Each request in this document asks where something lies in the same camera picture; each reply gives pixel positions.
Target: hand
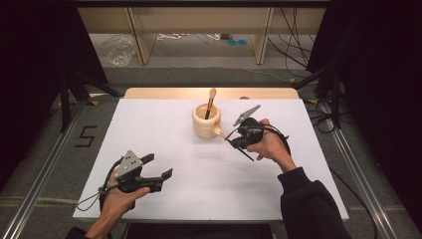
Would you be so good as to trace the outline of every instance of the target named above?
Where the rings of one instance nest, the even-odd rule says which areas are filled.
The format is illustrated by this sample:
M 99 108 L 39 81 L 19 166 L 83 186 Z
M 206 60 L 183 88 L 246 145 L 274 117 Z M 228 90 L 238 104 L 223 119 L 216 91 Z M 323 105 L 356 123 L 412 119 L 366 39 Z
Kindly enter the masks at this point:
M 268 119 L 261 119 L 259 123 L 270 124 L 270 121 Z M 261 160 L 264 157 L 272 159 L 279 165 L 283 172 L 288 172 L 296 168 L 282 140 L 278 135 L 269 130 L 264 130 L 263 139 L 260 142 L 250 144 L 246 149 L 250 152 L 257 152 L 259 154 L 257 160 Z
M 111 174 L 110 182 L 115 182 L 115 170 Z M 126 213 L 132 203 L 146 195 L 149 187 L 142 187 L 131 193 L 124 193 L 114 188 L 107 193 L 100 218 L 85 235 L 88 238 L 106 238 L 108 233 L 117 225 L 121 216 Z

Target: person's left hand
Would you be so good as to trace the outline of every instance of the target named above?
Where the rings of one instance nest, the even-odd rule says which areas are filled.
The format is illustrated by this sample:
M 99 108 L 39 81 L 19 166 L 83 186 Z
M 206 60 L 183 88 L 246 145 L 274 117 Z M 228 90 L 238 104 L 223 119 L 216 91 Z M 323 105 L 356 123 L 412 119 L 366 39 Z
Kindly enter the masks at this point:
M 115 170 L 111 174 L 109 182 L 115 182 L 114 175 Z M 142 187 L 131 193 L 124 193 L 118 190 L 118 188 L 110 190 L 105 197 L 105 203 L 100 218 L 88 231 L 86 237 L 106 238 L 108 233 L 119 222 L 121 216 L 130 209 L 132 203 L 148 192 L 149 187 Z

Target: blue object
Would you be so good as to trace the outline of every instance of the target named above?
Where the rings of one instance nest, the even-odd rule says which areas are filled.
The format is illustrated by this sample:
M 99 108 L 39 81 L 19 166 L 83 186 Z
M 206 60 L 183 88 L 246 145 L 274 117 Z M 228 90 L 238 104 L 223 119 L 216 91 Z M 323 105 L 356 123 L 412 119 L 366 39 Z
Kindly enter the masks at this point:
M 235 40 L 229 40 L 227 43 L 231 46 L 235 46 L 237 44 Z
M 239 45 L 246 45 L 246 40 L 241 39 L 241 40 L 238 41 L 238 44 Z

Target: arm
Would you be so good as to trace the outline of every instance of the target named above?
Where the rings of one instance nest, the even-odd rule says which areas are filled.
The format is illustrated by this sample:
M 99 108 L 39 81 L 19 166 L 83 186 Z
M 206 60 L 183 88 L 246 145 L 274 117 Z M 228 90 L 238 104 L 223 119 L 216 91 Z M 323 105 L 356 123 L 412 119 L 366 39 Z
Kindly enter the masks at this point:
M 112 176 L 110 182 L 114 181 L 115 178 Z M 66 238 L 106 238 L 108 233 L 118 224 L 121 216 L 129 210 L 132 203 L 148 192 L 149 187 L 142 187 L 131 193 L 121 192 L 117 188 L 110 190 L 106 195 L 99 219 L 93 224 L 85 236 L 85 231 L 72 228 Z
M 267 119 L 260 123 L 270 124 Z M 281 208 L 289 238 L 350 238 L 332 196 L 321 182 L 311 182 L 296 167 L 276 134 L 265 130 L 263 139 L 247 150 L 257 152 L 258 160 L 272 159 L 283 172 L 279 175 L 285 190 Z

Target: white table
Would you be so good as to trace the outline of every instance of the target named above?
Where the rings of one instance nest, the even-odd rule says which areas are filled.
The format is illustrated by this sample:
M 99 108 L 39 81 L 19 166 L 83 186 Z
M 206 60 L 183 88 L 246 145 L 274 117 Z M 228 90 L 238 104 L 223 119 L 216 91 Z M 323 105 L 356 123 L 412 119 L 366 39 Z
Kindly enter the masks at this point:
M 115 110 L 81 200 L 97 193 L 109 168 L 131 149 L 137 156 L 155 154 L 142 176 L 159 176 L 169 168 L 173 175 L 161 192 L 136 201 L 123 220 L 136 222 L 266 222 L 282 220 L 277 179 L 280 169 L 271 160 L 251 161 L 220 136 L 203 139 L 194 134 L 191 113 L 207 100 L 121 99 Z M 338 194 L 302 100 L 220 100 L 222 131 L 227 134 L 244 112 L 261 107 L 253 118 L 270 119 L 289 135 L 292 156 L 311 180 L 320 180 L 333 196 L 343 220 L 347 212 Z M 74 217 L 94 220 L 96 203 Z

